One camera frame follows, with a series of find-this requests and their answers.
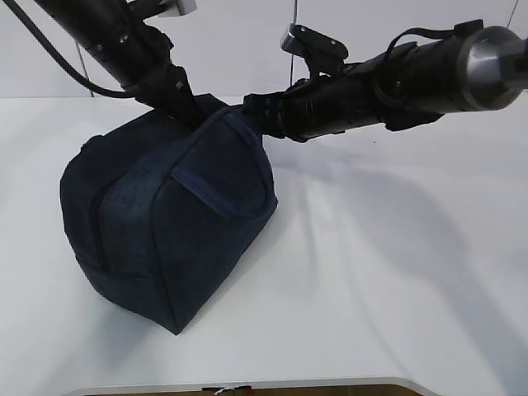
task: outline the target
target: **white table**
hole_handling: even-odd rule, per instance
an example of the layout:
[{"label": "white table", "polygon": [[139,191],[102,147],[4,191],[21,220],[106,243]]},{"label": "white table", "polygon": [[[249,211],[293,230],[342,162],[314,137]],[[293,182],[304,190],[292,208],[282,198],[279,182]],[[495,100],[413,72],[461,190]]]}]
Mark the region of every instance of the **white table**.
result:
[{"label": "white table", "polygon": [[69,159],[145,110],[0,101],[1,395],[528,394],[528,95],[400,134],[267,140],[280,208],[178,337],[99,297],[62,230]]}]

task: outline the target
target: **wire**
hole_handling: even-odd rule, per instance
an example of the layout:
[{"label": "wire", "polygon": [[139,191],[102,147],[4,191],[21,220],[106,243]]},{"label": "wire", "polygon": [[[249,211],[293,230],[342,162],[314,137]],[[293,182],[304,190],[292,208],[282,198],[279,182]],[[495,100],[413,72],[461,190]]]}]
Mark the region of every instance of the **wire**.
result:
[{"label": "wire", "polygon": [[136,91],[111,91],[100,87],[82,74],[80,74],[75,68],[58,52],[58,50],[50,43],[46,36],[40,31],[40,29],[33,23],[33,21],[27,16],[27,14],[20,8],[20,6],[14,0],[3,0],[6,6],[15,14],[15,16],[22,22],[22,24],[30,31],[30,33],[36,38],[36,40],[42,45],[46,52],[54,59],[57,64],[75,81],[81,84],[83,87],[103,95],[104,97],[114,97],[117,99],[130,99],[136,97],[138,92]]}]

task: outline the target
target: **denim fabric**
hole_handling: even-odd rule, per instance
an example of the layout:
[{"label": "denim fabric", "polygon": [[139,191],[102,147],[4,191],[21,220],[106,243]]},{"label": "denim fabric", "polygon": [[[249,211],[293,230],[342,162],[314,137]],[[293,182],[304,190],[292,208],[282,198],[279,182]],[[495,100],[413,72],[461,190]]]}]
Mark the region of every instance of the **denim fabric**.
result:
[{"label": "denim fabric", "polygon": [[194,134],[151,111],[91,139],[61,181],[64,228],[94,289],[178,334],[277,206],[260,130],[198,97]]}]

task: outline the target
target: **bag handle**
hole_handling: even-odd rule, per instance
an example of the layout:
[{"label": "bag handle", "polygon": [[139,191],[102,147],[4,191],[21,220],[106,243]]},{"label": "bag handle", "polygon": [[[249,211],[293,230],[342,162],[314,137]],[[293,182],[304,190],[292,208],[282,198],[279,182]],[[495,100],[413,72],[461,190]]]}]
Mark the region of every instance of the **bag handle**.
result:
[{"label": "bag handle", "polygon": [[223,217],[245,220],[257,220],[269,217],[276,208],[277,199],[274,193],[271,165],[267,159],[266,151],[262,147],[262,142],[257,137],[253,128],[244,120],[233,115],[232,112],[225,114],[221,120],[243,140],[252,152],[252,159],[255,161],[257,170],[261,174],[265,185],[265,198],[262,206],[256,210],[239,210],[222,193],[194,172],[176,167],[172,172],[172,176],[177,182]]}]

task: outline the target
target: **metal cylinder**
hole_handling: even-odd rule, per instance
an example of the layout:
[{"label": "metal cylinder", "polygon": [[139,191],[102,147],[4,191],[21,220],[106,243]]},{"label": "metal cylinder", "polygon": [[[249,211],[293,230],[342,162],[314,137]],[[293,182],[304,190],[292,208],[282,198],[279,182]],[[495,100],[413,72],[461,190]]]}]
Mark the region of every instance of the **metal cylinder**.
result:
[{"label": "metal cylinder", "polygon": [[501,110],[522,92],[507,84],[501,67],[503,50],[519,41],[509,29],[495,26],[417,47],[384,68],[382,87],[408,111]]}]

